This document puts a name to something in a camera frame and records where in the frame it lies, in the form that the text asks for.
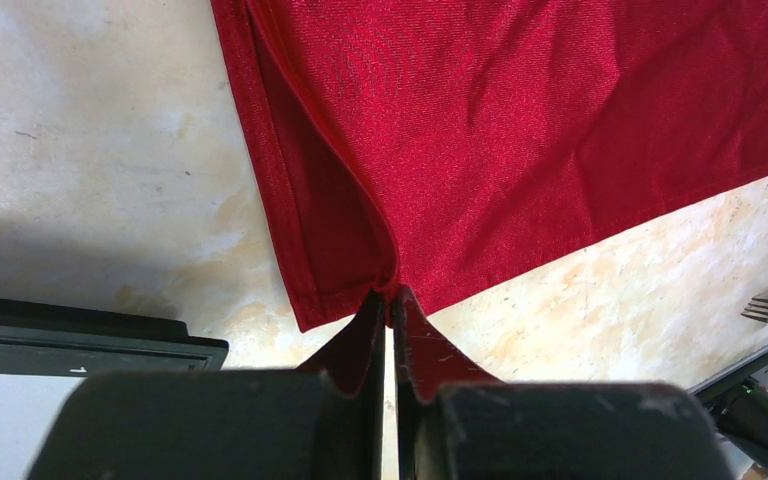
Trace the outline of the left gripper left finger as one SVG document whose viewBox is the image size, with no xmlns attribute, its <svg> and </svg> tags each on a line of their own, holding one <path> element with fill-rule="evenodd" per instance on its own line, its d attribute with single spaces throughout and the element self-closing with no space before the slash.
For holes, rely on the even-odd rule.
<svg viewBox="0 0 768 480">
<path fill-rule="evenodd" d="M 33 479 L 377 479 L 386 304 L 293 369 L 116 372 L 64 403 Z"/>
</svg>

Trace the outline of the red cloth napkin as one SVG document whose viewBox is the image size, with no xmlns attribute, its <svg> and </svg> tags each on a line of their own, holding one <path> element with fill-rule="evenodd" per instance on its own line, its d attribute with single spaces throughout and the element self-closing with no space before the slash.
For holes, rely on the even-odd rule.
<svg viewBox="0 0 768 480">
<path fill-rule="evenodd" d="M 768 1 L 216 1 L 298 327 L 768 175 Z"/>
</svg>

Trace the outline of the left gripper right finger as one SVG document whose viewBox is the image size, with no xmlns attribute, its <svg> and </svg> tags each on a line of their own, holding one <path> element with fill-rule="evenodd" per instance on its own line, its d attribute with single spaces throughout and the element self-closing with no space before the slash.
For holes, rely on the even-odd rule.
<svg viewBox="0 0 768 480">
<path fill-rule="evenodd" d="M 665 383 L 507 383 L 402 287 L 390 306 L 403 479 L 727 479 L 696 398 Z"/>
</svg>

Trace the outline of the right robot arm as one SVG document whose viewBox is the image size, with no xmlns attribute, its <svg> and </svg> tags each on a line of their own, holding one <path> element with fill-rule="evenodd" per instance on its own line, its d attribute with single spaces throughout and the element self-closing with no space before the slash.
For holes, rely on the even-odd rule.
<svg viewBox="0 0 768 480">
<path fill-rule="evenodd" d="M 718 433 L 768 471 L 768 349 L 692 392 Z"/>
</svg>

